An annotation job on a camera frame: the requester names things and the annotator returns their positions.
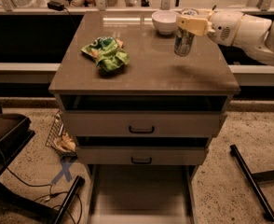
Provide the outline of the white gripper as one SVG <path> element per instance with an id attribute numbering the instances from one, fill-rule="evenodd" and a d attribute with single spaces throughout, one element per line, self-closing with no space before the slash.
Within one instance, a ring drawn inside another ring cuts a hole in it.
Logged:
<path id="1" fill-rule="evenodd" d="M 202 18 L 178 16 L 176 20 L 178 27 L 193 35 L 204 36 L 208 34 L 208 37 L 219 45 L 231 46 L 233 44 L 237 28 L 243 17 L 241 12 L 225 10 L 214 13 L 212 9 L 199 9 L 198 13 Z"/>

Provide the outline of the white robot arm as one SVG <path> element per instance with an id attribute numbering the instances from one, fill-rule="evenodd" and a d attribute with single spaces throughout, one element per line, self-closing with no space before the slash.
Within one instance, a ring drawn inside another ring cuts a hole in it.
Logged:
<path id="1" fill-rule="evenodd" d="M 177 17 L 180 29 L 214 43 L 242 49 L 251 59 L 274 66 L 274 21 L 237 10 L 189 9 Z"/>

